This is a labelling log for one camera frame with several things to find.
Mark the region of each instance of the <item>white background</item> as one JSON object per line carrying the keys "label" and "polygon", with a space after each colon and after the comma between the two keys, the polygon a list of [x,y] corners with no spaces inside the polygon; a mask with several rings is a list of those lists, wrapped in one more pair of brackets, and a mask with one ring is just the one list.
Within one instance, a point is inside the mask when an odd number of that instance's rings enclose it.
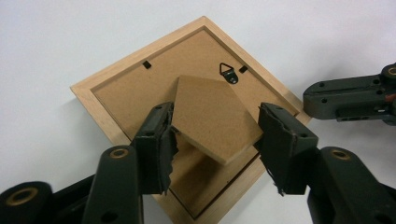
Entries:
{"label": "white background", "polygon": [[[395,1],[0,1],[0,191],[92,175],[110,147],[69,87],[207,16],[300,99],[314,82],[378,74],[396,59]],[[319,147],[358,154],[396,188],[396,127],[312,119]],[[146,223],[170,223],[150,196]],[[263,175],[221,223],[310,223],[306,196]]]}

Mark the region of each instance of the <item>frame backing board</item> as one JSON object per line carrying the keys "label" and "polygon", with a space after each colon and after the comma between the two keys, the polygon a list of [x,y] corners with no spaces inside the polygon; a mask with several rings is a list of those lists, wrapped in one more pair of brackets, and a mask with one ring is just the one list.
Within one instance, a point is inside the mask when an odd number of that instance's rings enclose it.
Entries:
{"label": "frame backing board", "polygon": [[[152,107],[175,100],[178,77],[224,80],[220,63],[247,67],[232,88],[256,121],[263,101],[309,121],[301,101],[206,17],[84,79],[72,91],[114,145],[129,145]],[[219,222],[264,172],[254,147],[223,166],[180,135],[177,142],[170,191],[154,195],[175,223]]]}

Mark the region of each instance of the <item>cardboard piece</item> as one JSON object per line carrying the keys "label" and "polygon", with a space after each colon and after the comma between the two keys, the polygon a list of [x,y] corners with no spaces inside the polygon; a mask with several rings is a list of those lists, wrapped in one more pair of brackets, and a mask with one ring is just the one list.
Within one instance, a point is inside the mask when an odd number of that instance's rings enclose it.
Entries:
{"label": "cardboard piece", "polygon": [[201,77],[178,78],[172,125],[190,144],[223,165],[262,136],[227,82]]}

